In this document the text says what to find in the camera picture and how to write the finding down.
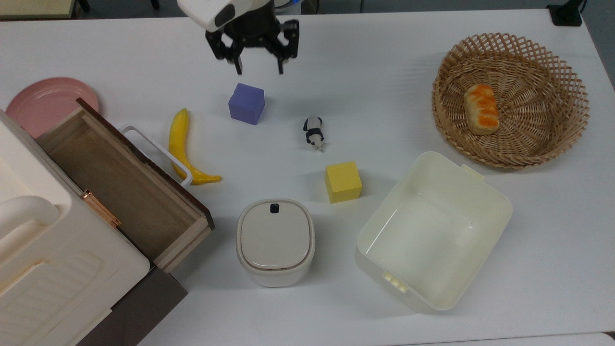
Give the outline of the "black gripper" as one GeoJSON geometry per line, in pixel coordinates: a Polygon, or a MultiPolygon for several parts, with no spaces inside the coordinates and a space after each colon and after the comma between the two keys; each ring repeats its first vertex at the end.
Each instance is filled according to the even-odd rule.
{"type": "Polygon", "coordinates": [[[244,48],[269,49],[282,75],[284,64],[298,57],[300,22],[279,22],[272,0],[256,0],[255,4],[258,6],[256,9],[240,15],[225,26],[224,33],[232,39],[230,46],[224,44],[222,32],[219,31],[206,31],[206,40],[216,59],[233,65],[239,76],[243,75],[240,55],[244,48]]]}

